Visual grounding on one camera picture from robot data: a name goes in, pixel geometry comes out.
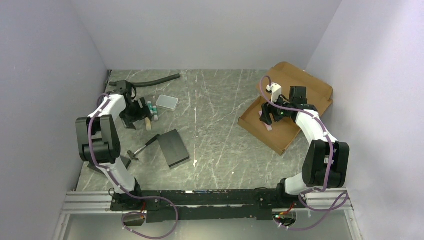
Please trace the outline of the yellow glue stick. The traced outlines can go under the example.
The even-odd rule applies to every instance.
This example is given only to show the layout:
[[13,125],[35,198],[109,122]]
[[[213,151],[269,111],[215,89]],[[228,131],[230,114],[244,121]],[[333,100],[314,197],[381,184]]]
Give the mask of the yellow glue stick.
[[146,117],[144,120],[145,120],[146,130],[147,131],[151,131],[152,130],[152,122],[151,122],[151,120],[148,117]]

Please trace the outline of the green white glue stick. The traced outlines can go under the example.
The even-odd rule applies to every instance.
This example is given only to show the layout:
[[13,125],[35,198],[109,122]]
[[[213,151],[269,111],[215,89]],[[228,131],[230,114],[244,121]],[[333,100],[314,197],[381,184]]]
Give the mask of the green white glue stick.
[[159,120],[159,115],[158,115],[158,109],[155,105],[152,107],[152,112],[153,112],[153,119],[155,122],[157,122]]
[[153,105],[152,105],[152,102],[151,102],[151,101],[148,101],[148,102],[147,102],[147,106],[148,106],[148,108],[149,108],[149,110],[150,110],[150,113],[151,113],[151,114],[153,114],[153,113],[154,113],[154,111],[153,111]]

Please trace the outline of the pink eraser bar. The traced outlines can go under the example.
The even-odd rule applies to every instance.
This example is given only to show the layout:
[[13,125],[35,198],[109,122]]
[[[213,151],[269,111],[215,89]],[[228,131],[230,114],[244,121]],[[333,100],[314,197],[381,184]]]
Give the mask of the pink eraser bar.
[[265,128],[267,129],[267,131],[272,131],[273,130],[273,128],[270,126],[270,125],[267,125],[265,122],[263,122],[262,120],[261,120],[261,122],[263,123],[263,125],[265,126]]

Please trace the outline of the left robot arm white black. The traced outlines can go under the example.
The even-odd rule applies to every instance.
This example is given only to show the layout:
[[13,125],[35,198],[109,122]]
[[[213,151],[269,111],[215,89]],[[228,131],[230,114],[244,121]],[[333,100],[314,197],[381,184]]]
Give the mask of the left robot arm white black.
[[131,210],[144,203],[141,187],[121,158],[121,143],[115,121],[121,119],[127,129],[135,129],[135,122],[152,119],[146,100],[137,98],[134,84],[121,80],[116,89],[101,95],[101,103],[87,117],[79,117],[76,135],[80,158],[94,165],[112,183],[119,198]]

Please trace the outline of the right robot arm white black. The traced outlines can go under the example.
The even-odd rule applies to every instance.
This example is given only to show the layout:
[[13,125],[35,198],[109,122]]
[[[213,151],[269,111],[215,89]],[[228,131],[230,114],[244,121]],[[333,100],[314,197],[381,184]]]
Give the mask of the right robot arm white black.
[[346,180],[350,147],[325,127],[317,108],[308,103],[306,87],[292,86],[289,98],[277,83],[267,85],[266,92],[271,99],[262,104],[260,121],[270,126],[292,120],[309,143],[301,173],[283,181],[285,188],[275,194],[276,203],[287,208],[295,201],[295,195],[341,188]]

